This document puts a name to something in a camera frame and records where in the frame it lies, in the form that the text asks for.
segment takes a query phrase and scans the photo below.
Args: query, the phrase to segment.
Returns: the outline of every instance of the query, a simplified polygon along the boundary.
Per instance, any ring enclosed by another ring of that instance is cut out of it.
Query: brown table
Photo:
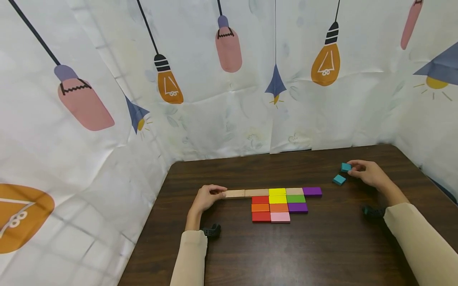
[[[394,146],[290,152],[178,162],[171,168],[120,286],[169,285],[186,214],[204,184],[229,189],[319,186],[308,214],[290,224],[253,224],[251,200],[223,200],[203,226],[218,222],[209,241],[205,286],[415,285],[396,240],[383,223],[370,223],[361,205],[377,206],[374,189],[349,178],[331,183],[340,163],[376,161],[433,227],[458,250],[458,208]]]

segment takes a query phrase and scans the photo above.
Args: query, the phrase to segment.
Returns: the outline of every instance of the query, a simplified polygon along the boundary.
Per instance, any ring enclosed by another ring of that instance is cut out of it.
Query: pink light bulb
[[[54,74],[61,81],[57,90],[60,100],[81,125],[99,131],[115,124],[93,88],[87,81],[79,79],[72,68],[58,65]]]
[[[417,23],[417,19],[420,15],[422,6],[423,0],[414,0],[414,3],[410,8],[409,16],[407,17],[407,22],[405,23],[404,31],[401,37],[401,48],[403,50],[407,48],[410,37],[414,32],[415,24]]]
[[[218,26],[215,42],[219,63],[224,71],[236,72],[242,66],[239,36],[229,27],[228,19],[224,15],[219,16]]]

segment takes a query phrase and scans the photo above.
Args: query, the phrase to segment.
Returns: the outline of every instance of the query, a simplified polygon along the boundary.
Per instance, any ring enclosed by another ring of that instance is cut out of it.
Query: pink block
[[[270,220],[272,223],[290,223],[291,218],[288,212],[271,212]]]

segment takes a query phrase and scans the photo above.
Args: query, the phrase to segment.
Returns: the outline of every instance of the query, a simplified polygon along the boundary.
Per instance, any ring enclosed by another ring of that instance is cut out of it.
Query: black object
[[[376,210],[373,207],[371,207],[370,205],[364,205],[362,207],[363,214],[368,219],[383,218],[383,216],[385,215],[386,209],[387,208]]]
[[[217,223],[212,225],[212,228],[204,227],[201,229],[207,238],[218,238],[221,233],[221,226]]]

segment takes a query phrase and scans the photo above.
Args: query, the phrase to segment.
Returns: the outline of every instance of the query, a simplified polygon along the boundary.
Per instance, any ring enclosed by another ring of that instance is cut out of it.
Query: blue lamp shade
[[[428,76],[449,84],[458,85],[458,43],[449,47],[414,75]]]
[[[149,113],[149,111],[147,111],[144,108],[141,108],[138,105],[133,104],[126,96],[125,100],[127,101],[127,107],[129,108],[129,113],[131,115],[132,127],[135,130],[135,134],[137,134],[138,123],[145,117],[145,115]]]
[[[275,64],[275,67],[273,68],[272,79],[270,80],[270,84],[265,92],[273,94],[274,102],[277,103],[278,96],[285,90],[286,87],[283,84],[282,78],[280,77],[280,73],[278,72],[277,64]]]

